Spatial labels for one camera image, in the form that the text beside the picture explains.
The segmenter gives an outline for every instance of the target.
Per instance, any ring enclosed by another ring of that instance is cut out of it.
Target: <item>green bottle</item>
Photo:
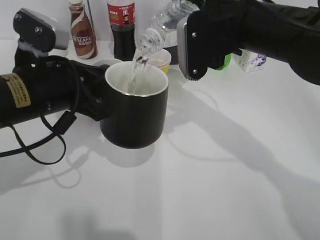
[[[230,62],[231,62],[231,57],[232,57],[232,53],[230,53],[229,55],[225,56],[224,65],[222,67],[218,68],[217,70],[221,71],[223,69],[226,69],[229,66]]]

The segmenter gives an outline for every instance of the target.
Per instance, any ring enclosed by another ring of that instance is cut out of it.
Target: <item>paper cup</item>
[[[170,63],[171,63],[171,54],[165,49],[157,51],[156,53],[151,55],[148,61],[148,64],[161,69],[166,74],[169,71]]]

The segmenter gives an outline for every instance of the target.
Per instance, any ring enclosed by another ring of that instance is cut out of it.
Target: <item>bottle cap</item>
[[[82,4],[82,0],[68,0],[69,4]]]

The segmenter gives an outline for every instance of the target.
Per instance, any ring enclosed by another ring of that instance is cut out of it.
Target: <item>yellow sticker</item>
[[[31,105],[30,96],[24,81],[15,73],[1,75],[8,84],[17,109]]]

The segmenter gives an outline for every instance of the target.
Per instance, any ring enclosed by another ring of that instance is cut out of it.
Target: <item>black cable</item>
[[[77,72],[77,69],[70,62],[70,60],[67,59],[67,58],[64,58],[64,57],[61,57],[61,56],[51,56],[50,59],[64,62],[72,70],[73,79],[75,80],[75,84],[76,84],[76,90],[75,90],[76,93],[75,93],[74,104],[72,106],[70,114],[74,115],[76,113],[77,107],[79,105],[79,100],[80,100],[80,78],[79,78],[79,74]],[[49,136],[45,137],[44,139],[42,139],[42,140],[40,140],[40,141],[38,141],[38,142],[36,142],[36,143],[34,143],[32,145],[26,146],[23,143],[22,139],[20,138],[20,136],[19,136],[18,132],[16,131],[16,129],[14,128],[14,126],[13,125],[8,125],[8,127],[11,128],[14,131],[14,135],[15,135],[18,143],[20,144],[21,148],[15,149],[15,150],[11,150],[11,151],[2,152],[2,153],[0,153],[0,158],[5,158],[5,157],[21,154],[21,153],[26,153],[28,155],[28,157],[30,157],[33,161],[35,161],[35,162],[37,162],[39,164],[42,164],[42,165],[53,165],[53,164],[56,164],[56,163],[60,162],[63,159],[63,157],[65,156],[65,154],[66,154],[66,149],[67,149],[66,143],[65,143],[64,139],[62,138],[62,136],[60,134],[58,134],[56,132],[56,130],[49,124],[49,122],[46,120],[46,118],[44,117],[43,114],[41,114],[40,118],[41,118],[43,124],[52,132],[52,134],[50,134]],[[59,158],[59,160],[57,160],[55,162],[52,162],[52,163],[47,163],[47,162],[39,161],[37,158],[35,158],[32,155],[32,153],[30,152],[31,150],[36,149],[36,148],[48,143],[49,141],[51,141],[55,137],[58,137],[61,140],[61,142],[63,144],[63,147],[64,147],[62,157]]]
[[[294,26],[294,27],[298,27],[302,30],[308,30],[314,34],[320,34],[320,28],[315,28],[315,27],[312,27],[312,26],[308,26],[308,25],[305,25],[299,21],[296,21],[290,17],[287,17],[283,14],[280,14],[278,12],[275,12],[275,11],[271,11],[270,9],[268,9],[267,7],[263,6],[260,2],[256,1],[256,0],[242,0],[243,2],[247,2],[249,3],[250,5],[252,5],[253,7],[263,11],[264,13],[268,14],[268,15],[271,15],[275,18],[277,18],[278,20],[281,20],[285,23],[288,23],[290,24],[291,26]]]

